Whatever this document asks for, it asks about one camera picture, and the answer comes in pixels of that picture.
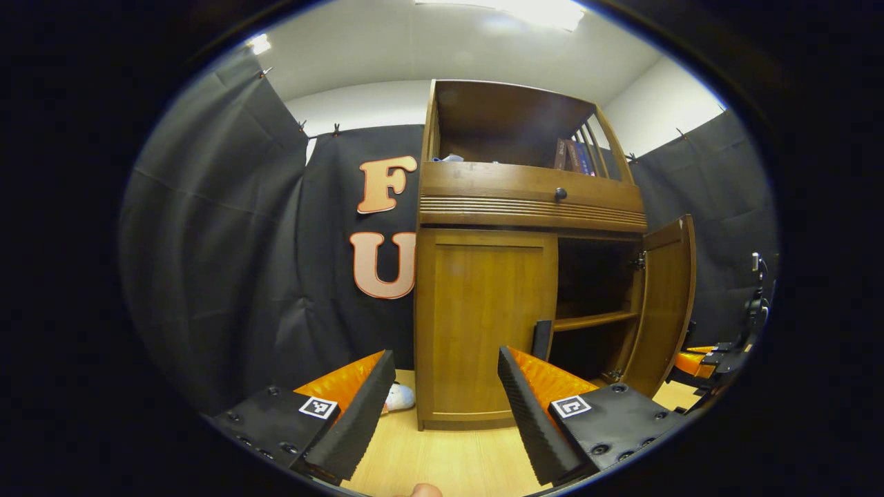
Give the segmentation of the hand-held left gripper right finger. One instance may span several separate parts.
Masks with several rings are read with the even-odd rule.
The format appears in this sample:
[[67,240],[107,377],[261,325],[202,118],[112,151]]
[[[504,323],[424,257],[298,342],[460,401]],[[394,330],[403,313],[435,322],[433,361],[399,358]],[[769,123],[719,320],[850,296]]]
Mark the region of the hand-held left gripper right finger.
[[599,387],[514,347],[497,372],[540,484],[561,487],[666,440],[688,416],[623,383]]

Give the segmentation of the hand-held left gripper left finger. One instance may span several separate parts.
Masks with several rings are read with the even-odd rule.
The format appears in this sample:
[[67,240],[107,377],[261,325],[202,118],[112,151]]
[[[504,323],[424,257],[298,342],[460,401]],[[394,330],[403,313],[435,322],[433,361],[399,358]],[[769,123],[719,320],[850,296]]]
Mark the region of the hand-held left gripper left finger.
[[297,388],[262,388],[207,422],[272,465],[336,487],[353,478],[394,384],[383,349]]

